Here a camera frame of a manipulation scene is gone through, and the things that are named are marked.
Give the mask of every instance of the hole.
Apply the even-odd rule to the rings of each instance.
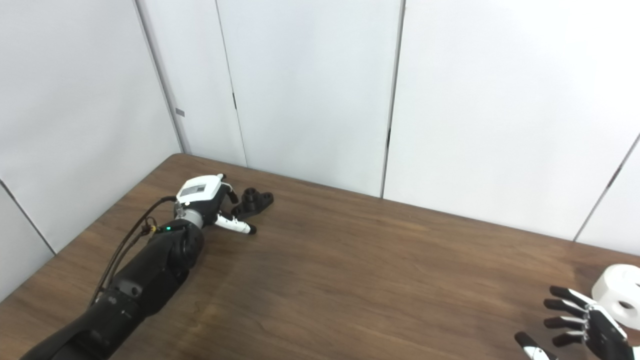
[[[626,301],[618,301],[618,303],[620,304],[620,306],[624,307],[625,309],[635,309],[633,305],[629,304]]]

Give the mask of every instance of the white wall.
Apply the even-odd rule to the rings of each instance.
[[[572,239],[640,131],[638,18],[407,0],[385,198]]]
[[[0,301],[53,257],[9,194],[0,186]]]
[[[218,0],[251,168],[380,195],[400,0]]]
[[[185,151],[246,166],[215,0],[138,0]]]
[[[0,44],[0,178],[59,251],[177,138],[131,0],[4,2]]]
[[[640,147],[636,146],[578,242],[640,255]]]

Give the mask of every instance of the panel seam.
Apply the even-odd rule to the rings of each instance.
[[[639,140],[640,140],[640,134],[638,134],[638,136],[636,137],[636,140],[631,145],[631,148],[629,148],[629,150],[627,151],[627,154],[622,159],[622,162],[620,163],[620,166],[618,166],[616,171],[613,173],[613,176],[611,176],[609,182],[607,183],[607,186],[604,188],[604,191],[600,194],[600,197],[598,198],[596,203],[593,205],[593,208],[591,208],[591,211],[589,212],[589,215],[587,215],[587,218],[584,219],[584,222],[582,223],[582,226],[580,226],[580,229],[578,229],[578,233],[573,237],[573,242],[577,242],[578,241],[578,237],[580,237],[580,235],[582,234],[584,228],[587,226],[587,223],[589,222],[589,220],[591,220],[591,217],[593,216],[593,213],[595,213],[596,209],[598,208],[598,206],[602,202],[602,199],[604,199],[605,195],[607,195],[607,192],[609,192],[609,189],[611,188],[613,183],[616,182],[616,179],[618,178],[618,175],[620,174],[620,171],[625,166],[625,163],[629,159],[629,156],[631,156],[631,153],[636,148],[636,145],[638,144]]]
[[[178,126],[178,120],[176,119],[175,114],[175,105],[171,102],[171,97],[169,93],[169,88],[167,86],[166,80],[164,78],[164,74],[160,70],[160,63],[158,61],[158,55],[154,45],[151,41],[152,37],[150,35],[150,31],[147,26],[147,22],[145,21],[144,16],[142,15],[142,9],[140,5],[140,0],[132,0],[134,7],[136,9],[136,13],[138,13],[138,21],[140,22],[140,28],[142,29],[142,33],[145,38],[145,42],[147,43],[147,49],[149,51],[149,55],[151,57],[151,62],[153,63],[154,70],[156,71],[156,76],[158,81],[160,82],[160,88],[162,89],[162,93],[164,95],[164,103],[169,111],[169,116],[171,117],[171,122],[173,124],[173,131],[175,132],[175,137],[178,140],[178,146],[180,147],[180,152],[185,154],[187,153],[184,146],[184,135],[180,133],[180,129]]]
[[[49,250],[51,251],[51,253],[55,256],[56,252],[53,250],[53,248],[51,247],[51,244],[47,241],[47,239],[45,239],[44,235],[42,234],[42,232],[40,232],[40,230],[38,229],[38,227],[36,226],[36,224],[33,223],[32,219],[29,217],[29,215],[27,215],[27,212],[24,211],[24,209],[22,208],[22,206],[20,205],[20,203],[18,202],[18,200],[15,198],[15,196],[13,196],[13,193],[11,192],[11,190],[9,190],[9,188],[7,187],[7,185],[4,183],[4,181],[2,181],[2,179],[0,179],[0,187],[2,189],[4,189],[7,193],[7,195],[9,195],[9,198],[11,198],[11,200],[13,201],[13,203],[18,207],[18,209],[20,210],[20,212],[24,215],[24,217],[27,219],[27,221],[29,222],[29,224],[31,225],[31,227],[36,231],[36,233],[38,234],[38,236],[40,237],[40,239],[42,239],[42,241],[47,245],[47,247],[49,248]]]
[[[402,32],[404,27],[404,11],[406,8],[406,0],[400,0],[400,14],[398,16],[398,30],[396,40],[396,58],[394,60],[394,74],[391,80],[391,99],[389,99],[389,114],[387,122],[385,157],[382,162],[382,179],[380,181],[380,198],[385,196],[385,183],[387,182],[387,163],[389,159],[389,144],[391,143],[391,125],[394,117],[394,106],[396,105],[396,85],[398,77],[398,66],[400,63],[400,48],[402,45]]]
[[[218,26],[220,27],[220,36],[222,37],[222,47],[225,50],[225,60],[227,61],[227,72],[229,74],[229,83],[231,85],[231,96],[234,100],[234,107],[236,108],[236,120],[238,121],[238,130],[240,132],[240,142],[242,143],[242,152],[244,155],[244,164],[249,167],[249,160],[247,160],[246,148],[244,147],[244,136],[242,134],[242,124],[240,123],[240,114],[238,113],[236,90],[234,88],[234,80],[231,77],[231,66],[229,65],[229,55],[227,53],[227,41],[225,40],[225,32],[222,30],[222,18],[220,17],[220,7],[218,6],[218,0],[216,0],[216,14],[218,15]]]

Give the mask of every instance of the black robotic arm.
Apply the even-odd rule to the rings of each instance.
[[[148,243],[120,271],[115,272],[119,260],[115,261],[112,272],[107,269],[84,314],[33,347],[22,359],[108,359],[144,319],[163,308],[187,279],[204,244],[203,227],[218,225],[255,234],[254,226],[221,210],[226,196],[234,203],[239,202],[233,188],[222,182],[224,177],[223,174],[200,176],[187,181],[175,197],[175,219],[143,230],[143,233],[153,232]],[[273,202],[273,196],[268,195],[270,201],[236,207],[253,206],[262,211]],[[243,200],[251,202],[245,196]],[[108,281],[101,288],[105,279]]]

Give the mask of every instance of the black mechanical part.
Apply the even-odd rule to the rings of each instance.
[[[201,230],[184,226],[155,234],[122,270],[98,300],[78,319],[32,348],[23,360],[105,360],[139,324],[156,314],[180,288],[200,254]]]
[[[135,233],[135,231],[138,228],[138,226],[140,226],[140,224],[142,224],[142,221],[145,221],[147,219],[149,214],[151,214],[151,212],[153,212],[153,210],[155,210],[155,208],[157,208],[160,204],[162,204],[164,202],[168,202],[168,201],[174,201],[175,202],[176,201],[176,197],[175,196],[165,196],[165,197],[160,198],[158,201],[156,201],[155,204],[151,205],[151,207],[147,209],[147,211],[140,217],[140,219],[138,219],[138,221],[135,223],[135,225],[133,225],[131,230],[129,230],[129,232],[124,236],[124,239],[122,239],[120,244],[118,244],[118,248],[113,253],[111,259],[109,260],[109,263],[107,264],[107,268],[102,273],[102,276],[100,277],[100,281],[98,282],[98,285],[95,287],[95,290],[93,291],[93,295],[91,296],[91,300],[89,301],[89,307],[91,307],[93,305],[93,303],[95,302],[95,299],[97,299],[97,297],[98,297],[98,294],[101,291],[104,290],[104,288],[103,288],[104,281],[107,279],[107,276],[109,275],[109,273],[111,271],[111,268],[113,267],[114,262],[116,261],[118,255],[122,251],[122,248],[124,248],[124,245],[127,243],[127,240],[131,237],[131,235],[133,235],[133,233]]]
[[[231,215],[243,220],[258,215],[272,203],[272,193],[260,193],[254,188],[247,188],[242,194],[242,202],[231,210]]]

